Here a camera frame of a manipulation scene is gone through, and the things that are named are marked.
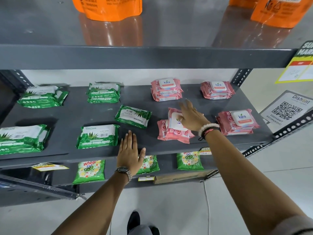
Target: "black shoe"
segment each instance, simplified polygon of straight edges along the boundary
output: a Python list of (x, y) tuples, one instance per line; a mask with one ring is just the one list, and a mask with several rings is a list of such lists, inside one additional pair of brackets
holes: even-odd
[(157, 227), (150, 227), (152, 235), (160, 235), (160, 231)]
[(127, 224), (127, 234), (130, 230), (140, 225), (140, 216), (137, 211), (134, 211), (131, 213), (131, 216), (129, 217), (128, 224)]

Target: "hand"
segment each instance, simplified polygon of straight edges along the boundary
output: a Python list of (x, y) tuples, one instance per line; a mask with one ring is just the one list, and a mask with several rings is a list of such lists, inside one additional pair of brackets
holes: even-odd
[(137, 137), (129, 130), (125, 139), (120, 142), (119, 152), (117, 155), (117, 167), (127, 167), (134, 176), (139, 171), (146, 155), (146, 148), (143, 148), (138, 158)]
[(193, 107), (193, 104), (189, 100), (186, 100), (186, 104), (187, 106), (179, 102), (183, 116), (179, 115), (178, 120), (184, 127), (189, 130), (199, 131), (202, 126), (210, 123), (210, 121), (207, 120), (202, 113), (199, 113)]

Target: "person's left hand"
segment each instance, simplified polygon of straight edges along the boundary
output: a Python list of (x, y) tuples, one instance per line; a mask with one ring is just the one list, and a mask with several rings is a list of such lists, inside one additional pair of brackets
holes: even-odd
[(129, 130), (125, 139), (120, 142), (117, 167), (127, 167), (131, 172), (131, 176), (134, 176), (141, 168), (145, 154), (146, 148), (143, 148), (138, 158), (137, 137)]

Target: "sleeve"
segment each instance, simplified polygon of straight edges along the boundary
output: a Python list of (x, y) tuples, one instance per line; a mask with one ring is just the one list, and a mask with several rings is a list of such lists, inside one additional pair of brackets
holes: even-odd
[(313, 235), (313, 219), (299, 215), (287, 218), (269, 235)]

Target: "stack of green packages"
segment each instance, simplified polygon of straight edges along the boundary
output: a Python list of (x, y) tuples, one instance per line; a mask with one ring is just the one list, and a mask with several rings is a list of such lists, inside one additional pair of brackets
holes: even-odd
[(89, 103), (116, 103), (119, 101), (120, 85), (115, 83), (89, 83), (86, 94)]
[(115, 120), (145, 129), (147, 128), (151, 114), (152, 112), (147, 110), (122, 105), (115, 116)]
[(204, 170), (200, 161), (200, 152), (178, 153), (177, 169), (186, 171)]
[(0, 155), (41, 152), (48, 134), (45, 124), (0, 128)]
[(144, 174), (144, 173), (150, 173), (153, 171), (159, 171), (159, 164), (157, 162), (156, 159), (156, 155), (152, 155), (152, 156), (145, 156), (145, 158), (143, 159), (143, 163), (141, 168), (139, 169), (139, 171), (137, 172), (138, 174)]
[(105, 160), (80, 162), (73, 184), (104, 180)]
[(88, 149), (101, 146), (116, 146), (119, 125), (98, 125), (82, 127), (82, 133), (77, 139), (78, 149)]
[(68, 91), (57, 86), (32, 86), (17, 102), (28, 108), (48, 108), (61, 106), (67, 95)]

